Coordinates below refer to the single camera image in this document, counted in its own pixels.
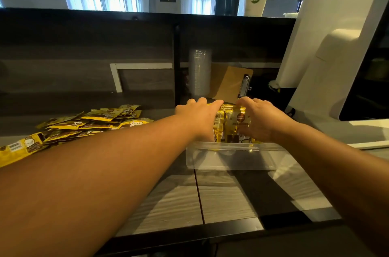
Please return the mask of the pile of loose yellow packets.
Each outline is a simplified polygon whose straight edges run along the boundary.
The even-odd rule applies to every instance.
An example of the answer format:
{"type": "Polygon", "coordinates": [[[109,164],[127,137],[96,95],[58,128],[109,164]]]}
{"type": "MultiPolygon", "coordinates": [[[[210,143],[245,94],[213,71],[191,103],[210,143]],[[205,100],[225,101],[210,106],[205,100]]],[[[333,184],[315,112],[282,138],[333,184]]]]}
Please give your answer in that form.
{"type": "Polygon", "coordinates": [[[151,122],[153,119],[142,117],[140,105],[134,104],[51,118],[38,124],[34,133],[7,145],[0,145],[0,168],[80,138],[151,122]]]}

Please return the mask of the white L-shaped frame strip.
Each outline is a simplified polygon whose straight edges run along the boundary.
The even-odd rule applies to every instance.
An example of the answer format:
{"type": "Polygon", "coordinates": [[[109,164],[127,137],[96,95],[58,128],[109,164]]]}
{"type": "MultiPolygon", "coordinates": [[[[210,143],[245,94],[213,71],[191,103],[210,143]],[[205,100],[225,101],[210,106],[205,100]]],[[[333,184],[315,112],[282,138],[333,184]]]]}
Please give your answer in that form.
{"type": "Polygon", "coordinates": [[[110,70],[113,77],[115,90],[122,93],[123,88],[119,77],[119,70],[156,70],[156,69],[173,69],[172,63],[110,63],[110,70]]]}

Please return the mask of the white customer display screen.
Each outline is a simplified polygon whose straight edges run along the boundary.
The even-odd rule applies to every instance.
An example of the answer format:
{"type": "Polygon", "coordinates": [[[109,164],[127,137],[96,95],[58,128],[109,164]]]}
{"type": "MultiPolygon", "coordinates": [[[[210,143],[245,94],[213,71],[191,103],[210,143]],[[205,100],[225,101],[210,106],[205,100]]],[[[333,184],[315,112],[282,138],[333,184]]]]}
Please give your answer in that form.
{"type": "Polygon", "coordinates": [[[303,0],[273,89],[296,88],[323,39],[335,29],[362,29],[373,0],[303,0]]]}

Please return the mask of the person's left hand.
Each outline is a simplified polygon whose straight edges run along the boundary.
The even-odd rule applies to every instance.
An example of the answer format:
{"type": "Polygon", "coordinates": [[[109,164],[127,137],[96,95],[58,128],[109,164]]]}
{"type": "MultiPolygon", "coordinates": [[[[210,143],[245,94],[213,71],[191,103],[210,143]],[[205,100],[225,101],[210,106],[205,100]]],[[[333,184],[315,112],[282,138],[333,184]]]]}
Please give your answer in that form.
{"type": "Polygon", "coordinates": [[[191,114],[185,105],[177,105],[175,115],[180,117],[195,141],[214,142],[213,123],[216,114],[191,114]]]}

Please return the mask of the white point-of-sale terminal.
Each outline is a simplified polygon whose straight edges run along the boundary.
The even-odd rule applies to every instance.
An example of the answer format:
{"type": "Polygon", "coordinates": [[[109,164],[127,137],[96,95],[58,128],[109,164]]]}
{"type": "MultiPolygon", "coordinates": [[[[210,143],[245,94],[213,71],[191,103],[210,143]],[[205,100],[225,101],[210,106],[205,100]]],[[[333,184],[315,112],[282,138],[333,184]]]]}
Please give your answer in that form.
{"type": "Polygon", "coordinates": [[[292,89],[285,113],[295,121],[389,151],[389,0],[373,0],[362,29],[330,32],[292,89]]]}

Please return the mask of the clear plastic container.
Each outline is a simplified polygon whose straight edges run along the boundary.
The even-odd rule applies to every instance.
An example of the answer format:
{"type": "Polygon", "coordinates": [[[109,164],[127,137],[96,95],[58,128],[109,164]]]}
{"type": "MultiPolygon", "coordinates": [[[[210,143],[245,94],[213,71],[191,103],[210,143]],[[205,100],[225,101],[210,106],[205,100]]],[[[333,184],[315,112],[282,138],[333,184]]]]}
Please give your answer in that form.
{"type": "Polygon", "coordinates": [[[186,148],[186,165],[197,171],[273,171],[288,154],[274,143],[194,142],[186,148]]]}

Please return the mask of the row of yellow sachets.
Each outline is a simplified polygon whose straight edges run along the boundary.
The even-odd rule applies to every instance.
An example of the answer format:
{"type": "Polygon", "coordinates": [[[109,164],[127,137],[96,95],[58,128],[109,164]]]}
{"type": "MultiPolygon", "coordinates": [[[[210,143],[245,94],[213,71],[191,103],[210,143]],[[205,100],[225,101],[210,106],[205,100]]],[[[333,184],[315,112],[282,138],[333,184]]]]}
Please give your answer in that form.
{"type": "Polygon", "coordinates": [[[240,135],[238,127],[249,126],[251,118],[245,107],[232,104],[222,104],[216,113],[213,123],[215,143],[262,143],[254,138],[240,135]]]}

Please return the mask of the person's right hand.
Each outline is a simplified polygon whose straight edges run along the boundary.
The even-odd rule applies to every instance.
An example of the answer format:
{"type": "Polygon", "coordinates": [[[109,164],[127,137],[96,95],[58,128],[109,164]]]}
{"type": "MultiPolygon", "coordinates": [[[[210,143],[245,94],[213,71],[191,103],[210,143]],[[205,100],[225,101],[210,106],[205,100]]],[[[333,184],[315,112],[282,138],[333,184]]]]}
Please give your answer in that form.
{"type": "Polygon", "coordinates": [[[296,123],[269,101],[242,97],[236,106],[246,108],[250,125],[255,127],[255,140],[260,142],[279,142],[279,137],[287,134],[296,123]]]}

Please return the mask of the stack of clear plastic cups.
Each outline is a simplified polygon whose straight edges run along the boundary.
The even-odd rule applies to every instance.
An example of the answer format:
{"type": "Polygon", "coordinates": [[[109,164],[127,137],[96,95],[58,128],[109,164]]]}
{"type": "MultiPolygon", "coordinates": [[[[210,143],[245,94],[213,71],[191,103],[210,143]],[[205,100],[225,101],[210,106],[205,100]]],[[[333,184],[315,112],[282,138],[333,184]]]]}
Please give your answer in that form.
{"type": "Polygon", "coordinates": [[[189,92],[194,99],[206,97],[210,92],[212,51],[192,49],[189,52],[189,92]]]}

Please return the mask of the brown clipboard with metal clip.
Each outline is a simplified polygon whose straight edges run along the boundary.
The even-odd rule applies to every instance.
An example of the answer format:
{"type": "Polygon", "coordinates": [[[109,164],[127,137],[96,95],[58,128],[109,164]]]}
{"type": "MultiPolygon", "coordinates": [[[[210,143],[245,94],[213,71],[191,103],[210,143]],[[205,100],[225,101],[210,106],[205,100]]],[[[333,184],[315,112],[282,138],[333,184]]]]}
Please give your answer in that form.
{"type": "Polygon", "coordinates": [[[235,104],[239,98],[246,96],[253,73],[253,69],[212,63],[210,90],[206,97],[235,104]]]}

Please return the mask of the person's left forearm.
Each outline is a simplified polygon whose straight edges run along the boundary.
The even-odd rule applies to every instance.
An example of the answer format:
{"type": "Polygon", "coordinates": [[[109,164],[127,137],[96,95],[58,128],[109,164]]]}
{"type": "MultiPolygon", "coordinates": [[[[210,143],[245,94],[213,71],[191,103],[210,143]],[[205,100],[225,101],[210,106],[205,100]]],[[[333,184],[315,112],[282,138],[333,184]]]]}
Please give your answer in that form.
{"type": "Polygon", "coordinates": [[[0,257],[93,256],[192,141],[173,115],[0,168],[0,257]]]}

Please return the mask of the dark wooden raised counter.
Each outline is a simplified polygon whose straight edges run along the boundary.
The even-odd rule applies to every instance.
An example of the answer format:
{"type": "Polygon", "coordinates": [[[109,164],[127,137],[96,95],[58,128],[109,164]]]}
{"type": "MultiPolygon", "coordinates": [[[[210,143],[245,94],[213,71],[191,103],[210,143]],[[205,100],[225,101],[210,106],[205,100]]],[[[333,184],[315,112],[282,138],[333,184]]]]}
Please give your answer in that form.
{"type": "Polygon", "coordinates": [[[294,19],[163,13],[0,9],[0,116],[79,112],[139,103],[172,108],[187,95],[189,52],[274,77],[294,19]],[[110,63],[172,63],[119,70],[110,63]]]}

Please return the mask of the person's right forearm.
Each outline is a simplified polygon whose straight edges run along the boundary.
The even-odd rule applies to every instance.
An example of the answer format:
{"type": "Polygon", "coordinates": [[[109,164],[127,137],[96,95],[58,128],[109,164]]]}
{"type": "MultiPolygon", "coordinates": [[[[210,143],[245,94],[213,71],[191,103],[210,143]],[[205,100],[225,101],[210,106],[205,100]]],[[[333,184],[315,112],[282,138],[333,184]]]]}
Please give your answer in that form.
{"type": "Polygon", "coordinates": [[[274,130],[343,221],[378,257],[389,257],[389,161],[292,121],[274,130]]]}

